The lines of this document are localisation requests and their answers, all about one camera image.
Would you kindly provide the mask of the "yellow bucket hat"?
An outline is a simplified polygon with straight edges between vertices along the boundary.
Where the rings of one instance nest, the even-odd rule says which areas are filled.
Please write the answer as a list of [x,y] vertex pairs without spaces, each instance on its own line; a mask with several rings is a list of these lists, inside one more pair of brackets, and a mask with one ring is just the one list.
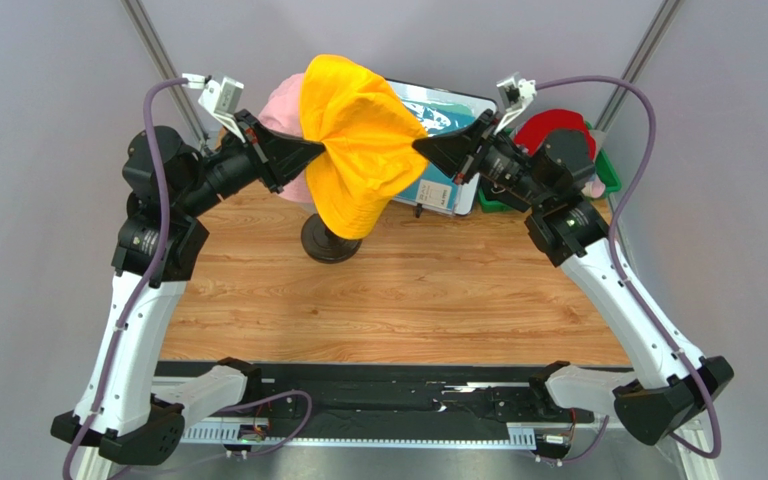
[[337,236],[364,239],[426,170],[413,147],[426,130],[383,76],[332,54],[304,72],[299,113],[304,139],[325,148],[305,169],[317,213]]

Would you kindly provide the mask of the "aluminium frame rail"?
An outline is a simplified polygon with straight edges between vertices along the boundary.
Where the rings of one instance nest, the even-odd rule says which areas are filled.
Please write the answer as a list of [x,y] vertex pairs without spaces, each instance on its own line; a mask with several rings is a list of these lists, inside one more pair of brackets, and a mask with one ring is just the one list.
[[231,363],[165,386],[151,376],[94,379],[54,432],[125,466],[160,465],[185,442],[222,444],[242,457],[288,445],[519,450],[563,466],[576,461],[578,426],[605,431],[616,420],[643,444],[669,437],[685,445],[678,429],[697,410],[680,388],[661,392],[642,413],[618,396],[584,404],[567,393],[542,374],[461,385],[410,372],[320,378],[307,367],[266,379],[252,365]]

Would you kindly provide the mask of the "dark round stand base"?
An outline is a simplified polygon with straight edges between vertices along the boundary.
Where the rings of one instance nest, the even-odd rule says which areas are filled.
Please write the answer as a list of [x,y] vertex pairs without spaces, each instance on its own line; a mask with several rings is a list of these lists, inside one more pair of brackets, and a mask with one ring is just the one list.
[[362,245],[362,240],[349,240],[336,235],[318,214],[311,215],[305,221],[300,239],[306,254],[324,264],[345,262],[352,258]]

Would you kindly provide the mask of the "pink beige hat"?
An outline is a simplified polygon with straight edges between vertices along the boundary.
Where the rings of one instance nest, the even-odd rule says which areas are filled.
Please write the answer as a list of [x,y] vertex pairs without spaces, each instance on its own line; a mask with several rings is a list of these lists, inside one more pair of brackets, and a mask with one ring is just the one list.
[[605,189],[605,184],[599,178],[597,178],[594,180],[589,180],[585,183],[582,189],[582,194],[590,199],[599,199],[604,195]]

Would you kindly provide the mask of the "red hat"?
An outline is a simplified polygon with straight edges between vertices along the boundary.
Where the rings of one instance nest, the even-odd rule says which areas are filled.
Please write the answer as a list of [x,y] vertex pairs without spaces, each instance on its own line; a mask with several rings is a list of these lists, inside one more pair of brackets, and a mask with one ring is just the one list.
[[589,155],[594,161],[598,154],[597,143],[590,133],[584,117],[575,111],[550,109],[530,117],[514,134],[513,141],[532,154],[549,134],[555,130],[575,130],[585,136]]

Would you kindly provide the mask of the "white tablet board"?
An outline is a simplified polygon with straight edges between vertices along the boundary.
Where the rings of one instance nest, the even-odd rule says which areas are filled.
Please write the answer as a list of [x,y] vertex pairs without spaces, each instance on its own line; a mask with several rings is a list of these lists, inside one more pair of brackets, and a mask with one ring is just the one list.
[[[487,98],[395,79],[388,83],[430,137],[467,127],[484,111],[496,110],[495,102]],[[480,177],[474,176],[457,184],[435,165],[428,164],[423,174],[394,200],[411,206],[415,217],[425,212],[465,216],[473,209],[479,183]]]

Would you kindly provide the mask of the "cream mannequin head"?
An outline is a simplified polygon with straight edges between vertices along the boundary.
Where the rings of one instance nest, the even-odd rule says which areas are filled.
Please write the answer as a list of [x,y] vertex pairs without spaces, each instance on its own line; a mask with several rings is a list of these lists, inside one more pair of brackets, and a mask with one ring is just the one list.
[[318,210],[314,203],[300,203],[300,207],[308,214],[314,215],[318,213]]

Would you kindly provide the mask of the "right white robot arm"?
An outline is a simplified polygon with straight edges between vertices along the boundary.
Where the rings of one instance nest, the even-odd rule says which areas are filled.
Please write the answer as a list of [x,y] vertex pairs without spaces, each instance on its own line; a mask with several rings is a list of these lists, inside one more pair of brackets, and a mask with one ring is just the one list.
[[466,128],[413,146],[452,180],[480,176],[524,202],[531,241],[587,296],[631,363],[623,374],[552,364],[531,381],[539,401],[552,410],[613,416],[646,445],[710,412],[733,369],[721,356],[706,357],[667,318],[584,197],[595,171],[586,129],[556,128],[526,147],[497,123],[485,112]]

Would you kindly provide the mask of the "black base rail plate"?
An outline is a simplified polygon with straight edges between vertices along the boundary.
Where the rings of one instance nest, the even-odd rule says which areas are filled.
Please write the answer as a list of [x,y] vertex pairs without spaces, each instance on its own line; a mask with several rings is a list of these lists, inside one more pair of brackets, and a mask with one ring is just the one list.
[[186,430],[190,443],[532,448],[547,434],[616,420],[552,409],[534,392],[536,366],[261,363],[254,397],[300,390],[246,413],[220,413]]

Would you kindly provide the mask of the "pink bucket hat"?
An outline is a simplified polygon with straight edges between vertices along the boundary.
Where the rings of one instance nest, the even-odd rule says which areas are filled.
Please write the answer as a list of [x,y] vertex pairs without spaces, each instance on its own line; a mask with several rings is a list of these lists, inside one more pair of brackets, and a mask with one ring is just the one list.
[[[269,95],[258,119],[273,132],[302,137],[300,97],[304,74],[296,73],[284,79]],[[295,203],[314,203],[305,171],[290,181],[278,196]]]

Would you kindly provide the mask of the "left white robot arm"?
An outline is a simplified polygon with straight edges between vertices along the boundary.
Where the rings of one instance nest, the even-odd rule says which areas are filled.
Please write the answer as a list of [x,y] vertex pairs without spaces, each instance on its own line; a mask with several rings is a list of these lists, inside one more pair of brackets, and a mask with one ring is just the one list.
[[201,216],[246,186],[278,192],[323,154],[323,144],[234,114],[218,149],[202,155],[171,127],[148,127],[127,149],[131,193],[112,266],[112,300],[98,358],[76,407],[51,435],[125,466],[164,463],[188,427],[256,397],[257,367],[226,358],[181,385],[153,385],[173,313],[208,238]]

